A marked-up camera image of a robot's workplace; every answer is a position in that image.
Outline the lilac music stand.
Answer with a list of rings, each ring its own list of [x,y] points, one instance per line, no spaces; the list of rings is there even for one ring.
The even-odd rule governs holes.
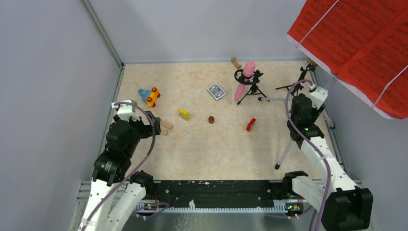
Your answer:
[[[308,0],[287,33],[330,84],[328,105],[351,167],[408,155],[408,3]]]

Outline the red sheet music page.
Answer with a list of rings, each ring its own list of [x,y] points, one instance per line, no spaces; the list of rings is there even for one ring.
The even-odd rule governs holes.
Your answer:
[[[371,108],[388,116],[408,116],[408,3],[350,59],[337,77],[358,89]]]
[[[337,74],[396,16],[397,1],[307,0],[287,35]]]

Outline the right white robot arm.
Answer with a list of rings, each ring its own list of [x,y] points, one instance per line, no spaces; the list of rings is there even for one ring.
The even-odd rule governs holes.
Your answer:
[[[299,173],[282,185],[288,198],[305,198],[318,214],[315,230],[365,230],[370,225],[373,195],[359,187],[341,167],[327,145],[321,129],[315,125],[320,113],[304,94],[292,98],[286,108],[291,139],[314,165],[324,186],[318,186],[305,173]]]

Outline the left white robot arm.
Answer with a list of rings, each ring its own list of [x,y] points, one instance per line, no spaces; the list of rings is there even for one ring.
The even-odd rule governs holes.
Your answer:
[[[140,140],[161,133],[161,119],[150,111],[146,115],[152,124],[144,124],[135,112],[114,116],[104,150],[94,162],[89,199],[78,230],[120,231],[136,205],[152,197],[152,175],[138,171],[126,176]]]

